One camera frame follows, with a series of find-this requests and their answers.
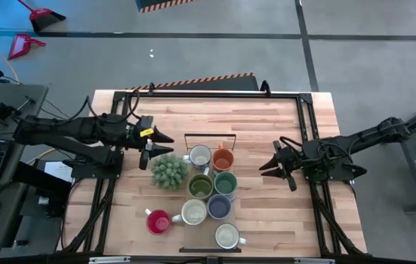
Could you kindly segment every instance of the broom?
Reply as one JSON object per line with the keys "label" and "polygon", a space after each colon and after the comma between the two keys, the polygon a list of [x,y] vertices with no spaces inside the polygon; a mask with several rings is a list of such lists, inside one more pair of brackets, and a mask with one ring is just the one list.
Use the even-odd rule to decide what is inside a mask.
{"label": "broom", "polygon": [[22,0],[18,1],[23,6],[32,11],[32,14],[30,14],[30,21],[32,22],[33,30],[37,33],[44,30],[44,28],[47,26],[50,26],[54,23],[58,23],[66,19],[65,16],[53,12],[53,10],[49,10],[48,8],[38,8],[34,10],[27,4],[25,4]]}

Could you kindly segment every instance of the black desk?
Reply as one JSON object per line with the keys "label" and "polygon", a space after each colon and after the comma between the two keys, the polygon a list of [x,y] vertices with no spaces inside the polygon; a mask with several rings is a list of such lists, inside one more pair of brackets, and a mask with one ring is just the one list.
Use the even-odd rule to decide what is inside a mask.
{"label": "black desk", "polygon": [[[22,109],[22,112],[24,115],[38,115],[47,93],[48,88],[39,85],[0,84],[0,103],[19,107],[25,102],[25,95],[28,95],[36,101],[36,104],[25,106],[25,108]],[[8,127],[0,124],[0,133],[13,132],[17,127],[17,124],[12,120],[8,120],[8,124]],[[10,139],[11,136],[12,134],[1,135],[0,139]],[[0,186],[9,182],[12,178],[24,148],[23,145],[19,144],[14,146],[9,162],[1,176]],[[19,209],[25,190],[26,186],[24,184],[13,183],[10,187],[4,189],[0,193],[0,250],[6,238],[14,235],[10,234],[10,229],[16,224],[14,220],[18,218],[17,216],[20,211]]]}

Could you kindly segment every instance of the white mug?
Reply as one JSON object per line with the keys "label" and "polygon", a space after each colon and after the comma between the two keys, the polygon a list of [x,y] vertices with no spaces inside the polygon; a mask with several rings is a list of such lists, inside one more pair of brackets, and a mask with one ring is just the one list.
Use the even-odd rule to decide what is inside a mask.
{"label": "white mug", "polygon": [[233,224],[221,224],[216,230],[216,242],[223,249],[233,249],[239,243],[246,244],[247,240],[240,237],[240,232]]}
{"label": "white mug", "polygon": [[199,199],[189,199],[181,208],[181,214],[172,217],[172,222],[184,221],[190,225],[201,224],[208,215],[206,204]]}
{"label": "white mug", "polygon": [[186,164],[193,164],[198,169],[203,169],[211,162],[211,150],[205,145],[196,145],[190,150],[189,155],[183,157],[183,160]]}

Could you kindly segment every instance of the red dustpan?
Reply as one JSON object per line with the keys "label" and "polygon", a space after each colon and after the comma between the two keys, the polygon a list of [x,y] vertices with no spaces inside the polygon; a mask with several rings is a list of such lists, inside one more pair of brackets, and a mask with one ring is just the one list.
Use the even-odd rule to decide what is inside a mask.
{"label": "red dustpan", "polygon": [[18,58],[27,54],[30,51],[32,43],[36,43],[42,47],[46,46],[46,43],[34,40],[28,34],[16,34],[12,41],[12,47],[10,47],[9,59]]}

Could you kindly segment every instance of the desk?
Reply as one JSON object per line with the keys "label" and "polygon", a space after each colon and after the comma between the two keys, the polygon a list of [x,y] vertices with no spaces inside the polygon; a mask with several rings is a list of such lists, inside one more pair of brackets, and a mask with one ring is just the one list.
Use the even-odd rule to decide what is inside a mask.
{"label": "desk", "polygon": [[[97,90],[93,107],[109,112],[114,91]],[[340,133],[329,93],[313,93],[315,115],[321,137]],[[175,140],[175,154],[186,154],[185,133],[236,133],[233,173],[238,178],[235,221],[241,236],[242,253],[217,254],[231,257],[317,257],[317,235],[310,190],[301,172],[293,176],[297,190],[272,177],[261,177],[258,168],[272,157],[274,140],[287,136],[301,141],[296,103],[268,98],[141,98],[136,113],[153,115],[154,125]],[[138,169],[139,153],[125,152],[125,163],[114,193],[104,254],[186,256],[184,226],[175,224],[164,235],[151,235],[145,227],[145,208],[179,214],[186,201],[185,188],[162,191],[151,183],[147,171]],[[83,180],[70,198],[65,242],[82,228],[92,202],[95,180]],[[365,252],[356,201],[349,186],[331,182],[332,204],[337,222],[356,246]],[[95,237],[99,233],[97,223]],[[324,225],[329,249],[329,228]]]}
{"label": "desk", "polygon": [[[7,105],[19,107],[25,102],[25,95],[35,99],[36,104],[28,105],[23,109],[23,114],[38,114],[40,108],[45,100],[48,88],[38,85],[16,85],[16,84],[0,84],[0,102]],[[8,127],[0,124],[0,133],[13,132],[17,124],[12,120],[8,120]],[[0,136],[0,139],[11,139],[11,135]],[[13,152],[10,155],[9,162],[3,172],[0,180],[0,186],[9,182],[12,178],[17,163],[22,156],[23,145],[15,145]],[[10,187],[4,189],[0,194],[0,250],[6,238],[10,234],[10,229],[14,225],[14,220],[17,219],[19,207],[21,204],[23,192],[26,186],[22,183],[13,183]]]}

